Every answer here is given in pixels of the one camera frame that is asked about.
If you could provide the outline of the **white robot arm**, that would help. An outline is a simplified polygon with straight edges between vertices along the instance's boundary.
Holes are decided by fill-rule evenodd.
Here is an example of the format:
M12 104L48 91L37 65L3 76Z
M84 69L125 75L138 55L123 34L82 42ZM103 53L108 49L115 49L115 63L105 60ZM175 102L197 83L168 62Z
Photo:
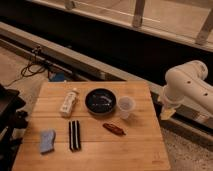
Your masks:
M166 84L158 97L162 103L160 118L168 120L190 98L213 114L213 86L206 83L208 68L199 60L170 68L165 74Z

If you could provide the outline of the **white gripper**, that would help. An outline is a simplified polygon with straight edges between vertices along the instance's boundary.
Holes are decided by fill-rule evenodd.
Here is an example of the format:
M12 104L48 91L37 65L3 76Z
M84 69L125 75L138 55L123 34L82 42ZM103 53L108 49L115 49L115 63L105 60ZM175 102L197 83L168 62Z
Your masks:
M160 114L161 120L168 120L182 103L182 95L178 91L173 91L168 85L162 88L158 97L158 101L162 103L163 109Z

